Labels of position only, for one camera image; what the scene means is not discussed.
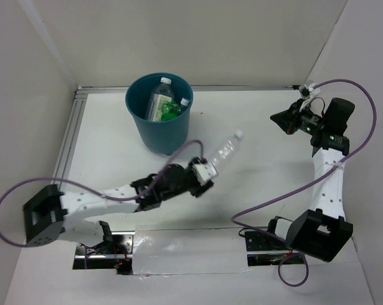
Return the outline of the green plastic bottle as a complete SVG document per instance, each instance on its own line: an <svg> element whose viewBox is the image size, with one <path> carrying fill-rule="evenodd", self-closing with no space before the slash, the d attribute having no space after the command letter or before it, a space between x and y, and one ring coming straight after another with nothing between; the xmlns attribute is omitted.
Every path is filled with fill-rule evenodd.
<svg viewBox="0 0 383 305"><path fill-rule="evenodd" d="M182 114L183 110L182 107L175 101L166 101L162 105L161 112L161 121L169 121L177 118L180 114Z"/></svg>

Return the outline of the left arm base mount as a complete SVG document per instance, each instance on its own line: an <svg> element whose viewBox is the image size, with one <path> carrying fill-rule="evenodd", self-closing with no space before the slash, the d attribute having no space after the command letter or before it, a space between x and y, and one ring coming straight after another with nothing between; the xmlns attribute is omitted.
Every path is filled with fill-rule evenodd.
<svg viewBox="0 0 383 305"><path fill-rule="evenodd" d="M135 231L113 231L112 243L96 252L78 244L72 265L73 270L114 270L117 275L132 275Z"/></svg>

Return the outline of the large clear bottle front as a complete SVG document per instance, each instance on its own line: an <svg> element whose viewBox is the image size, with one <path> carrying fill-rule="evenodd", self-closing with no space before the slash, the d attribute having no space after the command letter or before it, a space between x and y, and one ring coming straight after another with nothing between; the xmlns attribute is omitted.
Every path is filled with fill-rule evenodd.
<svg viewBox="0 0 383 305"><path fill-rule="evenodd" d="M175 94L171 87L171 79L162 77L160 84L151 92L145 115L146 120L160 122L163 115L163 106L172 102L174 98Z"/></svg>

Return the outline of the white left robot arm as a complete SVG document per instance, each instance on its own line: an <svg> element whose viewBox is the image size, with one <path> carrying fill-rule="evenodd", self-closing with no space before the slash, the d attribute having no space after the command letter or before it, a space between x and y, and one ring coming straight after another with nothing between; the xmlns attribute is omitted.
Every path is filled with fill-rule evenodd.
<svg viewBox="0 0 383 305"><path fill-rule="evenodd" d="M146 212L184 193L198 198L213 187L217 175L210 162L194 158L185 168L170 164L161 175L150 174L100 194L64 193L49 184L23 206L26 245L40 247L64 240L107 253L113 246L110 226L103 220L90 222L90 217Z"/></svg>

